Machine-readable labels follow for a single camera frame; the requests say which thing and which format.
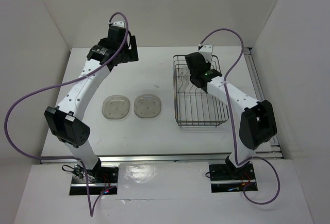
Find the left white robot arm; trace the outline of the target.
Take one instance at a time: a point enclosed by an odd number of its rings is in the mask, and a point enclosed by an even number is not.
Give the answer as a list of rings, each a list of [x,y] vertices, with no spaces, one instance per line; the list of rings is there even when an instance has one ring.
[[[88,141],[90,127],[83,123],[86,108],[100,84],[115,66],[138,61],[136,38],[126,31],[123,22],[109,24],[108,36],[94,45],[80,74],[65,98],[44,112],[51,133],[78,158],[78,170],[90,182],[98,181],[104,170]]]

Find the clear plate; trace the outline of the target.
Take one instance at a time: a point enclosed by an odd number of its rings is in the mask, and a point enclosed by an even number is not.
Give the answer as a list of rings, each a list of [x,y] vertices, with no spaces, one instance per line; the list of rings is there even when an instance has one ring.
[[[179,92],[183,93],[183,92],[185,92],[185,90],[188,87],[189,82],[190,82],[190,71],[186,65],[184,65],[181,68],[181,73],[179,76],[180,76],[180,80],[181,80]]]
[[[186,65],[178,69],[177,72],[177,86],[178,92],[184,93],[190,82],[190,72]]]

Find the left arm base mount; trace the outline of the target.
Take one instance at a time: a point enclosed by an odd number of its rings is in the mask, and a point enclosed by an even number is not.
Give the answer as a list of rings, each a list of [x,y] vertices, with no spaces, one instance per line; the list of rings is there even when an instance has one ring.
[[[62,165],[63,171],[72,174],[70,185],[70,196],[85,196],[87,194],[86,177],[83,169],[78,165]],[[90,195],[99,195],[101,192],[104,195],[116,195],[118,193],[118,176],[119,167],[111,166],[104,167],[104,172],[96,178],[88,176]]]

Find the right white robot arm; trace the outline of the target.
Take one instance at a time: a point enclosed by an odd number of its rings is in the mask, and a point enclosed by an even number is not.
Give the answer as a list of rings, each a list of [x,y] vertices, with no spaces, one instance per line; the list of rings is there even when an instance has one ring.
[[[186,55],[185,61],[191,83],[228,107],[234,151],[226,160],[225,173],[236,179],[254,151],[277,134],[272,104],[252,98],[229,83],[199,52]]]

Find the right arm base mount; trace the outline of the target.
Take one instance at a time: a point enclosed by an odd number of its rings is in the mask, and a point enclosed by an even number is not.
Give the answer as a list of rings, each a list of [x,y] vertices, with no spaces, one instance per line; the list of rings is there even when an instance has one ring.
[[[254,167],[251,162],[240,168],[229,165],[226,159],[224,164],[209,164],[205,177],[210,180],[212,193],[232,193],[258,191]]]

